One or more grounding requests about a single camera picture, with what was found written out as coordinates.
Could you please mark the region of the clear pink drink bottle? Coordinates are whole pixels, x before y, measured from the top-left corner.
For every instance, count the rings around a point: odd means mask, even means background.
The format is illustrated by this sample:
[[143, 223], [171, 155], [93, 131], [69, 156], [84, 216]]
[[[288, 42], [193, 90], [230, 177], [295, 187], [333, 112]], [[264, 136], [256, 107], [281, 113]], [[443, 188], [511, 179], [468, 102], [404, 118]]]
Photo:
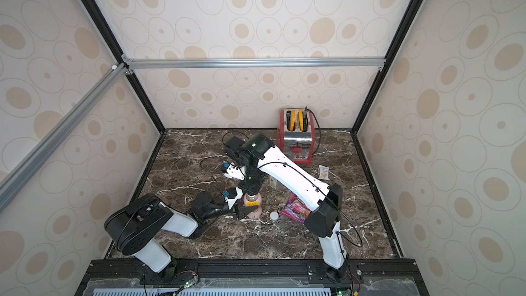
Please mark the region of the clear pink drink bottle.
[[247, 214], [247, 218], [250, 220], [257, 220], [262, 214], [262, 196], [260, 193], [257, 195], [249, 195], [245, 193], [243, 197], [245, 208], [249, 208], [251, 211]]

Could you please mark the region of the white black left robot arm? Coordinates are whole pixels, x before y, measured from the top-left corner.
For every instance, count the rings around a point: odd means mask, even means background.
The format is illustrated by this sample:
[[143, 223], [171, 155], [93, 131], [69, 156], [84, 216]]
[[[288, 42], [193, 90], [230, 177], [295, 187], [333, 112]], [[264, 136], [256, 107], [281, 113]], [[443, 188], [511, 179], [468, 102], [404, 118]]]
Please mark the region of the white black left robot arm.
[[238, 205], [241, 198], [239, 188], [228, 189], [220, 203], [214, 201], [211, 193], [203, 191], [191, 201], [188, 212], [180, 212], [148, 193], [110, 215], [104, 228], [120, 253], [134, 256], [154, 273], [170, 277], [177, 265], [155, 240], [159, 231], [196, 239], [206, 231], [211, 219], [223, 215], [245, 219], [260, 209], [256, 202], [251, 206]]

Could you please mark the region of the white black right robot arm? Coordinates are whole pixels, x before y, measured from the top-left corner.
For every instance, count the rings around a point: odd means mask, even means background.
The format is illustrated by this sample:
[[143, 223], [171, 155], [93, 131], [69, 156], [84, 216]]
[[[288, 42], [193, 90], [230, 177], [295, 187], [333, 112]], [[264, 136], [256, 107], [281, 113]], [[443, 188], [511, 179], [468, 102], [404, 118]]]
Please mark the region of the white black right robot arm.
[[309, 175], [263, 134], [247, 141], [234, 136], [223, 144], [223, 151], [232, 159], [222, 168], [223, 174], [237, 179], [238, 187], [246, 195], [257, 195], [266, 175], [294, 193], [310, 211], [304, 225], [319, 238], [325, 264], [342, 269], [347, 252], [340, 233], [341, 186], [329, 185]]

